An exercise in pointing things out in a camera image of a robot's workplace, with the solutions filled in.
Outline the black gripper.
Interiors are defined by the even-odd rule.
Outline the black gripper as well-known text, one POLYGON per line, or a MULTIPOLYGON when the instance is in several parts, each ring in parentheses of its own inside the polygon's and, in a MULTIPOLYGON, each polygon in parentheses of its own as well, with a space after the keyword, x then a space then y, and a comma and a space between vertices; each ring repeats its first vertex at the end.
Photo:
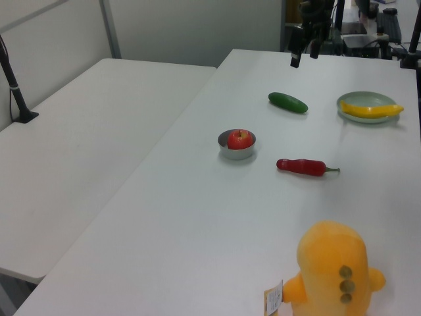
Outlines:
POLYGON ((299 14, 303 20, 300 26, 294 26, 291 30, 288 50, 291 52, 291 63, 293 68, 298 68, 302 55, 303 38, 310 43, 310 58, 317 59, 320 52, 320 41, 327 39, 331 28, 331 14, 334 1, 314 0, 301 1, 299 3, 299 14))

